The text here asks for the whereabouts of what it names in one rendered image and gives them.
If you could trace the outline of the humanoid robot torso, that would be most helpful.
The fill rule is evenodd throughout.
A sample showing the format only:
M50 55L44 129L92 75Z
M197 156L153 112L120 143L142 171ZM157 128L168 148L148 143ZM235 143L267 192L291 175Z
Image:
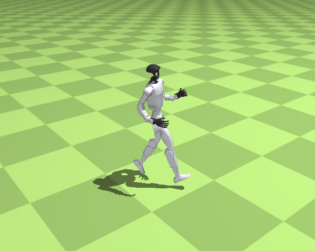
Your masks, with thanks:
M162 118L161 108L163 106L163 83L160 79L157 79L157 84L147 83L146 88L151 86L154 90L152 95L147 99L149 109L152 109L151 118L160 119ZM162 120L162 119L161 119ZM154 125L154 124L153 124Z

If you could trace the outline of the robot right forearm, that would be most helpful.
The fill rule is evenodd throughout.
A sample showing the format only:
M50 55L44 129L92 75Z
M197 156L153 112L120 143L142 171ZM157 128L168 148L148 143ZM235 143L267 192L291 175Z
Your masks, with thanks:
M141 116L143 116L143 118L145 119L146 122L153 123L153 120L150 119L151 117L147 114L147 112L145 110L143 110L142 106L139 105L137 107L137 110L138 110L139 114Z

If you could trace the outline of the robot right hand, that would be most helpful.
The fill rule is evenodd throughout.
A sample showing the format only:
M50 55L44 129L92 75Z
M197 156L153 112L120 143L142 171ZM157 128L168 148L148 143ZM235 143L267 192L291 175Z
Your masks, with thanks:
M164 123L164 122L168 122L168 121L162 121L161 119L165 119L164 118L160 118L160 119L155 119L155 118L150 118L153 120L152 124L156 124L158 127L162 127L162 128L167 128L166 126L168 125L164 125L164 124L169 124L169 123Z

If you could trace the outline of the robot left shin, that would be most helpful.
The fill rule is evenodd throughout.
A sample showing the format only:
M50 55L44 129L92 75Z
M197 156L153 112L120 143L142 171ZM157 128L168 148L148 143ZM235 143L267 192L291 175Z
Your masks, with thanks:
M157 144L158 145L158 144ZM155 150L157 146L155 147L149 147L149 145L147 144L147 147L145 148L145 150L143 151L143 156L140 159L140 164L142 165L143 162L145 162L145 160L152 154L152 152Z

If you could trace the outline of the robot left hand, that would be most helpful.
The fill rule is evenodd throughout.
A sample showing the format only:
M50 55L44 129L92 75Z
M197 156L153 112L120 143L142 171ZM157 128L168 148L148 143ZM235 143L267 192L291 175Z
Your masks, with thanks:
M177 95L177 99L179 99L180 97L184 97L184 96L187 96L187 95L185 95L185 94L187 94L187 93L185 93L186 91L184 91L185 89L183 89L183 90L181 90L182 88L180 88L180 91L178 92L178 93L176 93L175 95Z

